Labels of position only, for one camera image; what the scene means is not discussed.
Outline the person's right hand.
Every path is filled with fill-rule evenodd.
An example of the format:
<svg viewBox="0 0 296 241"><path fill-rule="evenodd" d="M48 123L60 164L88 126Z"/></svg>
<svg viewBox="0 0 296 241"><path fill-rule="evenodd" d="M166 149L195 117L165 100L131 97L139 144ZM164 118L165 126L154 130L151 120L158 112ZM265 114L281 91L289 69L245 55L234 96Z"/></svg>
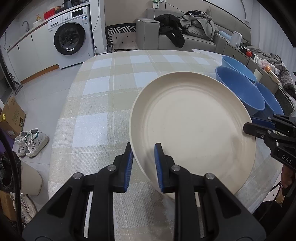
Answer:
<svg viewBox="0 0 296 241"><path fill-rule="evenodd" d="M282 185L281 192L283 196L286 196L286 194L289 192L290 185L293 184L294 179L295 179L295 172L289 167L283 165L282 173L281 173L281 185Z"/></svg>

